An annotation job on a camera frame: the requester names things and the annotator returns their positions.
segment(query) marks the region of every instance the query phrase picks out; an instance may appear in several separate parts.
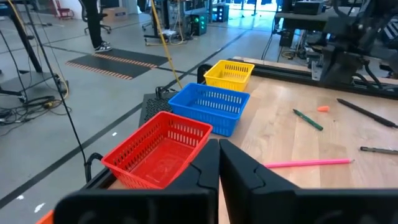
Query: black pen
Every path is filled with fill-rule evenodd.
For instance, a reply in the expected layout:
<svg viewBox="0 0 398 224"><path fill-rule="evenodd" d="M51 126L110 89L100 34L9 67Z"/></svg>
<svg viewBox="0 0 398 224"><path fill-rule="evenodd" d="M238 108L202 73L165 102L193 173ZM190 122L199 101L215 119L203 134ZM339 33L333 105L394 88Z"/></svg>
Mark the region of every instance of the black pen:
<svg viewBox="0 0 398 224"><path fill-rule="evenodd" d="M348 106L349 108L351 108L353 110L356 110L356 111L360 112L361 114L365 114L366 116L369 116L369 117L373 118L378 123L381 123L381 124L383 124L383 125L385 125L387 127L398 128L398 126L394 122L389 121L387 119L384 119L384 118L382 118L382 117L380 117L380 116L378 116L378 115L376 115L374 113L371 113L371 112L369 112L369 111L367 111L365 109L362 109L362 108L360 108L360 107L358 107L358 106L356 106L356 105L354 105L354 104L352 104L350 102L347 102L347 101L342 100L342 99L337 99L337 101L339 103L343 104L343 105Z"/></svg>
<svg viewBox="0 0 398 224"><path fill-rule="evenodd" d="M359 148L359 150L366 151L366 152L379 152L379 153L394 154L394 155L398 154L398 151L393 150L393 149L380 149L380 148L373 148L373 147L366 147L366 146L361 146Z"/></svg>

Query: orange striped tape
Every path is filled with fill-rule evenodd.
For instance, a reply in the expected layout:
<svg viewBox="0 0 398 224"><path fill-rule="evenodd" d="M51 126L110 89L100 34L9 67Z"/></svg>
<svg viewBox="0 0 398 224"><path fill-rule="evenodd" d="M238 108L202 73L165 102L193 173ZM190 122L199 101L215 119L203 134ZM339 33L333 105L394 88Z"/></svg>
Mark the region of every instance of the orange striped tape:
<svg viewBox="0 0 398 224"><path fill-rule="evenodd" d="M130 63L130 64L133 64L133 65L139 65L139 66L148 67L148 68L156 68L157 67L157 65L154 65L152 63L139 62L139 61L136 61L136 60L129 60L129 59L119 58L119 57L114 57L114 56L109 56L109 55L93 54L93 56L114 60L114 61L117 61L117 62Z"/></svg>
<svg viewBox="0 0 398 224"><path fill-rule="evenodd" d="M88 70L88 71L91 71L91 72L101 73L103 75L109 75L109 76L116 77L116 78L122 78L122 79L125 79L125 80L132 80L132 77L130 77L128 75L123 75L123 74L116 73L116 72L111 72L111 71L107 71L107 70L93 68L93 67L86 66L86 65L80 65L80 64L77 64L77 63L73 63L73 62L67 62L67 63L65 63L65 65L69 65L69 66L76 67L76 68L81 68L81 69Z"/></svg>

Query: sneaker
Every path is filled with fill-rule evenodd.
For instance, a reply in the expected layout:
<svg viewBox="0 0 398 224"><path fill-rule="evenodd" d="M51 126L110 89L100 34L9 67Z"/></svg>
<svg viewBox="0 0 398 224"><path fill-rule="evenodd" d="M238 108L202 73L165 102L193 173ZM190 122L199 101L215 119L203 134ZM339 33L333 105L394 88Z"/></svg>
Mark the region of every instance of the sneaker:
<svg viewBox="0 0 398 224"><path fill-rule="evenodd" d="M102 43L99 47L95 48L95 52L107 52L110 50L112 50L112 47L106 45L105 43Z"/></svg>

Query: yellow basket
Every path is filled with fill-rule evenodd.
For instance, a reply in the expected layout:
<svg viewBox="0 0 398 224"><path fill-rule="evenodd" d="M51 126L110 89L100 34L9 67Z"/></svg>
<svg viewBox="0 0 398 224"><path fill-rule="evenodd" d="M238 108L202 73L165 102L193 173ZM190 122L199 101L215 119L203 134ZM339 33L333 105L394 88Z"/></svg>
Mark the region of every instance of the yellow basket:
<svg viewBox="0 0 398 224"><path fill-rule="evenodd" d="M254 65L220 60L206 72L206 84L235 91L243 91L249 82Z"/></svg>

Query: green marker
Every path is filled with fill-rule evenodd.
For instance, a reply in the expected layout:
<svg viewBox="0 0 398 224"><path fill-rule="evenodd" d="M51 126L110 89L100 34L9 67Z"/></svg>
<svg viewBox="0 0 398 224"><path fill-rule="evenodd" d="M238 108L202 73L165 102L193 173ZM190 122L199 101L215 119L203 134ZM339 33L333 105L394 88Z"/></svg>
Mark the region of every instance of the green marker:
<svg viewBox="0 0 398 224"><path fill-rule="evenodd" d="M305 116L304 114L302 114L301 112L299 112L298 110L293 109L293 112L295 114L297 114L299 117L303 118L304 121L310 123L312 126L314 126L316 129L318 129L319 131L323 130L323 127L320 126L319 124L317 124L315 121L311 120L309 117Z"/></svg>

